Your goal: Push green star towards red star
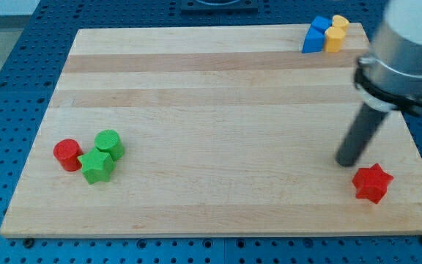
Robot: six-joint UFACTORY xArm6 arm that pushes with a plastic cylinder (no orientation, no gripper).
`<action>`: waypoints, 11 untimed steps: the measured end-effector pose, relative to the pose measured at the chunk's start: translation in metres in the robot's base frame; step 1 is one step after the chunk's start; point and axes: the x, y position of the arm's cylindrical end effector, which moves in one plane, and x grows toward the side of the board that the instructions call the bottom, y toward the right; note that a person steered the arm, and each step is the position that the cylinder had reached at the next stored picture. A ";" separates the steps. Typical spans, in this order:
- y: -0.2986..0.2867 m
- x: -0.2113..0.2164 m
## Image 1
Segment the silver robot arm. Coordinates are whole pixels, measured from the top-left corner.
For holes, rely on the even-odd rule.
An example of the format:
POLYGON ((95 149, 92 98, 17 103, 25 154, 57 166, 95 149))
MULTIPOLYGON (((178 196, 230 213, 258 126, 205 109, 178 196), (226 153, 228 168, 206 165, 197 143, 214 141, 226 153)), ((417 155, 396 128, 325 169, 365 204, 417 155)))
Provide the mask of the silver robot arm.
POLYGON ((422 0, 388 1, 354 80, 371 109, 422 115, 422 0))

